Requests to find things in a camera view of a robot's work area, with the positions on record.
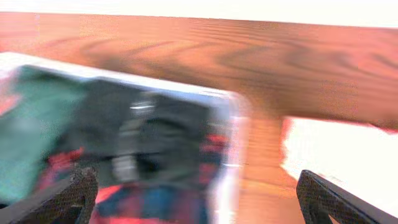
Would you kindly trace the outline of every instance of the sheet of paper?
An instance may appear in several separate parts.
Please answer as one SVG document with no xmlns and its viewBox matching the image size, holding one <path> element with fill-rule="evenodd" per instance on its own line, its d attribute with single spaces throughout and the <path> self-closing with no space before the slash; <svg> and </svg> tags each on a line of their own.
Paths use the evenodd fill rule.
<svg viewBox="0 0 398 224">
<path fill-rule="evenodd" d="M 295 179 L 303 169 L 328 179 L 398 217 L 398 135 L 366 124 L 287 118 L 282 168 Z"/>
</svg>

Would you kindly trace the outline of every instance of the black fabric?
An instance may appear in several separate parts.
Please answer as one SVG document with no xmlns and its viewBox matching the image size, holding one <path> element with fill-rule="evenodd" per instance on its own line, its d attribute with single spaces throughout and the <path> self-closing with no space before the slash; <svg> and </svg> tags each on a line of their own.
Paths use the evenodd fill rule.
<svg viewBox="0 0 398 224">
<path fill-rule="evenodd" d="M 88 89 L 74 124 L 59 142 L 55 154 L 82 147 L 80 164 L 98 170 L 102 187 L 121 184 L 115 178 L 112 159 L 125 154 L 134 155 L 142 184 L 193 186 L 209 108 L 151 95 L 153 109 L 137 114 L 131 108 L 134 103 L 148 99 L 143 97 L 144 91 L 104 80 L 91 82 Z"/>
</svg>

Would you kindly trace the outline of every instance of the plaid fabric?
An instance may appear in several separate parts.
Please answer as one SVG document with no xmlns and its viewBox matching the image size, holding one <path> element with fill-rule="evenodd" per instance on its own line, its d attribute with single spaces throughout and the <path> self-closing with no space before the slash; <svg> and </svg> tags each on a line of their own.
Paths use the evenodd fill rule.
<svg viewBox="0 0 398 224">
<path fill-rule="evenodd" d="M 98 192 L 90 223 L 208 223 L 206 189 L 220 169 L 225 145 L 225 137 L 207 135 L 201 148 L 197 190 L 177 190 L 161 186 L 147 189 L 134 183 L 103 188 Z M 38 190 L 65 178 L 72 168 L 73 161 L 82 153 L 81 148 L 68 154 L 60 153 L 50 157 L 49 166 L 40 178 Z"/>
</svg>

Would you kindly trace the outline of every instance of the clear plastic container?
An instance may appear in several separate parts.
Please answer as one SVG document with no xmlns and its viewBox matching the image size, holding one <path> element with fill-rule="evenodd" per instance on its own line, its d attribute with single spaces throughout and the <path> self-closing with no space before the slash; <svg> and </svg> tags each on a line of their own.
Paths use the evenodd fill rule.
<svg viewBox="0 0 398 224">
<path fill-rule="evenodd" d="M 213 182 L 208 192 L 210 215 L 212 223 L 234 223 L 243 165 L 245 129 L 249 121 L 249 104 L 242 96 L 230 91 L 84 67 L 13 52 L 0 54 L 0 72 L 3 77 L 4 74 L 11 75 L 13 70 L 22 65 L 56 70 L 63 75 L 79 79 L 104 78 L 214 108 L 212 125 L 229 138 L 229 144 L 228 156 L 224 158 L 221 175 Z"/>
</svg>

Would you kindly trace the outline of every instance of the wooden table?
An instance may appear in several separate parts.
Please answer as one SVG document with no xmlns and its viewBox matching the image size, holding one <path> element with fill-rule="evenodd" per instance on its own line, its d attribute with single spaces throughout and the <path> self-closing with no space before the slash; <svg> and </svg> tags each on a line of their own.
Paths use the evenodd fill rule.
<svg viewBox="0 0 398 224">
<path fill-rule="evenodd" d="M 303 223 L 281 117 L 396 127 L 398 30 L 171 17 L 0 14 L 0 51 L 236 91 L 252 106 L 238 223 Z"/>
</svg>

